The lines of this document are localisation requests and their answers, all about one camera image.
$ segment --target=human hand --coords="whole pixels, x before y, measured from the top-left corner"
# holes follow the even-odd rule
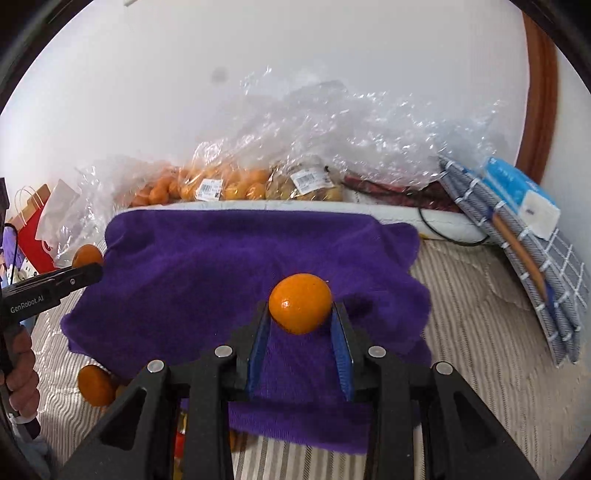
[[[12,343],[12,351],[16,356],[14,370],[6,378],[6,385],[12,392],[10,405],[23,417],[31,418],[37,414],[39,408],[39,375],[33,370],[35,354],[31,347],[31,337],[26,330],[22,330]],[[0,385],[4,384],[4,375],[0,374]]]

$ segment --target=striped bed sheet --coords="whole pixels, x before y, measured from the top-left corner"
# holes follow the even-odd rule
[[[544,334],[502,251],[424,241],[411,274],[431,291],[424,336],[433,361],[453,364],[509,431],[542,480],[557,479],[591,433],[591,358],[554,367]],[[76,388],[92,359],[69,352],[59,324],[81,292],[43,313],[33,331],[41,377],[39,419],[55,468],[100,417]],[[237,480],[361,480],[364,455],[346,455],[241,433],[232,455]],[[415,477],[424,477],[415,431]]]

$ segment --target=barcode label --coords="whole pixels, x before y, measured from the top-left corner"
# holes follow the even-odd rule
[[[306,168],[294,173],[291,179],[300,195],[318,189],[329,189],[335,184],[330,181],[328,174],[320,167]]]
[[[195,192],[195,200],[217,202],[222,194],[223,180],[204,179]]]

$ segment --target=silver screw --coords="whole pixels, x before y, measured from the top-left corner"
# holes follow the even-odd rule
[[[219,358],[226,358],[227,356],[230,356],[232,352],[232,347],[228,345],[220,345],[215,350],[215,354]]]
[[[435,370],[437,370],[437,372],[441,373],[442,375],[451,375],[453,372],[453,367],[447,362],[439,362],[435,366]]]
[[[386,356],[386,349],[383,346],[374,345],[369,347],[368,354],[374,358],[383,358]]]
[[[162,360],[152,360],[148,364],[148,372],[151,374],[157,374],[158,372],[161,372],[163,368],[164,362]]]

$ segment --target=white label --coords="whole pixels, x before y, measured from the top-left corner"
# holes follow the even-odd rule
[[[518,215],[534,235],[550,240],[550,235],[558,225],[560,209],[539,193],[528,190],[519,206]]]
[[[313,192],[318,189],[328,189],[335,184],[330,181],[328,174],[321,168],[306,168],[291,176],[300,195]]]
[[[195,200],[217,202],[222,194],[223,180],[204,179],[195,192]]]

